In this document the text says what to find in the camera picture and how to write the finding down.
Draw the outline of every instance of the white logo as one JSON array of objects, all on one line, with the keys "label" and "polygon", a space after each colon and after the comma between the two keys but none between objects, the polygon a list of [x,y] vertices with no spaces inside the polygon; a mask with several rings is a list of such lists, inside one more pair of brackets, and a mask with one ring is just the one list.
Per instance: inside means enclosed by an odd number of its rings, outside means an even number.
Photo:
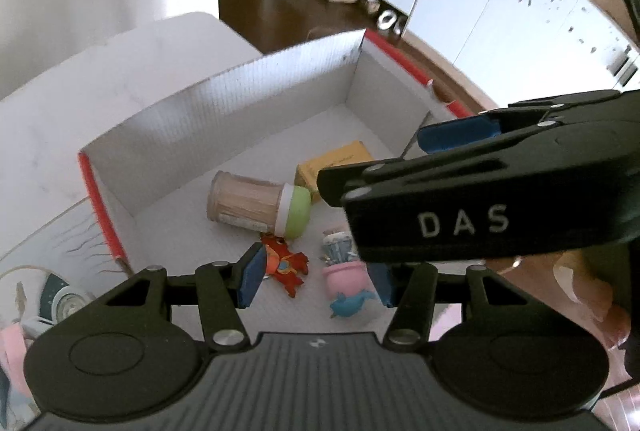
[{"label": "white logo", "polygon": [[320,338],[318,338],[318,339],[316,339],[314,341],[309,341],[309,346],[312,346],[312,347],[316,348],[316,350],[318,348],[322,348],[322,347],[326,346],[327,344],[328,344],[328,342],[326,340],[320,339]]},{"label": "white logo", "polygon": [[[494,234],[501,234],[507,230],[509,226],[509,218],[504,215],[507,210],[506,205],[492,205],[488,212],[488,218],[491,225],[489,226],[489,232]],[[436,237],[440,235],[440,218],[435,212],[422,212],[418,214],[418,223],[420,223],[420,231],[422,237]],[[476,233],[476,228],[471,221],[471,218],[467,215],[465,210],[461,208],[458,211],[458,217],[456,218],[456,225],[453,229],[453,235],[458,236],[460,234],[470,234],[473,236]]]}]

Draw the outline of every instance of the bottle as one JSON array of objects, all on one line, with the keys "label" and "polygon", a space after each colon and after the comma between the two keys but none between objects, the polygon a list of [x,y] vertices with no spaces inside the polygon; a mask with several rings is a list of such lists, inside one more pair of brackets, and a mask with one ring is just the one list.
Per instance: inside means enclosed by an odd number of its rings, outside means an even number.
[{"label": "bottle", "polygon": [[309,221],[311,194],[290,184],[273,184],[218,171],[207,199],[207,218],[259,233],[295,239]]}]

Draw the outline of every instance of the pink toy pot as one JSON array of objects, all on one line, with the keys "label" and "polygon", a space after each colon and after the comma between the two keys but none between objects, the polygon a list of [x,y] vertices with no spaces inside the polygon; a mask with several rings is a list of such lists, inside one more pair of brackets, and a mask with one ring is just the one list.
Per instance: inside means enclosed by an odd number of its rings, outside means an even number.
[{"label": "pink toy pot", "polygon": [[369,289],[370,280],[367,265],[362,261],[350,261],[331,265],[322,270],[326,280],[329,299],[335,299],[338,293],[346,297],[354,296]]}]

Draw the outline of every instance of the small cardboard box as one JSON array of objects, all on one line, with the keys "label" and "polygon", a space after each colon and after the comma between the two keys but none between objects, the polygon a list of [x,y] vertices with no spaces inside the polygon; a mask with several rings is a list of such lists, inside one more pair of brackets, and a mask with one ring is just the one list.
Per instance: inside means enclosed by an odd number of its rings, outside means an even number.
[{"label": "small cardboard box", "polygon": [[325,153],[319,157],[312,158],[296,167],[296,178],[293,183],[297,186],[304,187],[311,192],[312,203],[321,200],[318,192],[318,172],[325,167],[343,166],[347,164],[360,164],[362,162],[370,162],[373,160],[371,153],[360,140],[356,140]]},{"label": "small cardboard box", "polygon": [[[374,159],[400,156],[416,129],[454,119],[431,81],[382,38],[364,30],[322,38],[264,56],[198,82],[146,108],[84,148],[88,191],[114,255],[134,271],[162,265],[190,274],[211,261],[235,262],[258,234],[206,217],[218,170],[292,182],[300,162],[353,140]],[[330,318],[321,254],[322,231],[346,221],[341,208],[312,206],[302,237],[290,244],[309,257],[295,299],[266,280],[240,312],[258,332],[375,331],[393,311],[367,302],[348,319]],[[194,307],[173,321],[202,338]]]}]

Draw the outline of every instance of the orange toy figure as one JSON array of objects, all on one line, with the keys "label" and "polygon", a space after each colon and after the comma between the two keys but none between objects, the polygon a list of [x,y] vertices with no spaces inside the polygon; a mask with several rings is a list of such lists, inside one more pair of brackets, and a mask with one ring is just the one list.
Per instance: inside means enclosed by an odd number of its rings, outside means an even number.
[{"label": "orange toy figure", "polygon": [[302,252],[291,254],[287,242],[273,234],[261,234],[260,241],[267,250],[266,273],[284,285],[289,297],[295,297],[296,288],[304,283],[298,272],[309,273],[308,258]]}]

